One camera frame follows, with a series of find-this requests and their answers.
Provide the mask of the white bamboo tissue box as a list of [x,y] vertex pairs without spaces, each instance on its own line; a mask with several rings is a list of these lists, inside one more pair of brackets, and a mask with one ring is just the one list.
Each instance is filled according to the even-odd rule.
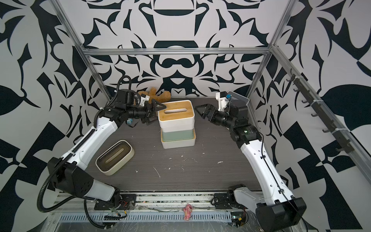
[[195,138],[190,139],[190,140],[179,140],[179,141],[171,141],[171,142],[163,142],[161,140],[161,143],[164,149],[192,147],[195,145],[195,142],[196,142],[196,133],[195,133]]
[[192,130],[194,129],[194,123],[194,118],[175,119],[167,121],[159,120],[159,124],[163,132]]
[[158,121],[186,118],[195,119],[195,112],[190,100],[170,101],[165,102],[164,105],[166,105],[167,108],[158,112]]

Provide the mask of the grey lid white tissue box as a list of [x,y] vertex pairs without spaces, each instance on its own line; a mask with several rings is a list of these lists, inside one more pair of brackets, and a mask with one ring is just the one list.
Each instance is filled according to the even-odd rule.
[[228,95],[231,96],[230,104],[236,107],[248,106],[250,102],[249,98],[242,96],[238,93],[232,92],[232,91],[229,91]]

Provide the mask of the green tissue box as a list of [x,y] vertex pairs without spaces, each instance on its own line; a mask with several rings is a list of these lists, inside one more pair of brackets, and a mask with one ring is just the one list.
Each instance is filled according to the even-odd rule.
[[171,132],[161,132],[161,140],[163,142],[190,140],[195,138],[194,130],[178,130]]

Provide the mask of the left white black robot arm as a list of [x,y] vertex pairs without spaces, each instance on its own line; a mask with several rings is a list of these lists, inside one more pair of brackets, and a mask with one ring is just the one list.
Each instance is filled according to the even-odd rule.
[[[138,119],[149,125],[154,122],[158,111],[166,109],[163,103],[151,100],[147,95],[140,95],[131,89],[121,90],[119,87],[123,80],[123,77],[119,79],[115,95],[95,115],[88,133],[61,158],[52,158],[48,162],[49,176],[37,197],[40,212],[56,210],[74,198],[98,200],[113,211],[120,207],[120,190],[94,179],[85,170],[98,149],[122,124],[127,124],[129,119]],[[49,185],[70,196],[54,206],[44,206],[44,194]]]

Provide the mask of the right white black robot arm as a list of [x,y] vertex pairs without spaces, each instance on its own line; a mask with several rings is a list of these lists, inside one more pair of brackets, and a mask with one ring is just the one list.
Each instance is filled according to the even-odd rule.
[[214,125],[229,130],[232,140],[248,159],[259,181],[263,196],[259,197],[244,186],[233,186],[235,202],[255,212],[261,228],[277,232],[297,225],[307,206],[302,198],[294,196],[272,164],[264,147],[264,137],[248,122],[247,111],[219,111],[211,104],[199,105],[194,110]]

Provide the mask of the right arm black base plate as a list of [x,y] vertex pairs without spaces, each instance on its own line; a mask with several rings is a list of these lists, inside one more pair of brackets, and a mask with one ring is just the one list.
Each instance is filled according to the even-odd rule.
[[242,209],[242,207],[231,200],[227,193],[215,193],[210,204],[216,209]]

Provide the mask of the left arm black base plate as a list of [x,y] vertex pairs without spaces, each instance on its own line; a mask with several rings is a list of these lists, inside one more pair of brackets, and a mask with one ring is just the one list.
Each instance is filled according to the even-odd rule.
[[116,210],[128,210],[130,207],[136,205],[136,194],[129,194],[124,193],[120,194],[120,197],[115,202],[110,201],[97,201],[94,206],[94,210],[97,211],[103,211],[103,210],[110,210],[111,208],[114,208]]

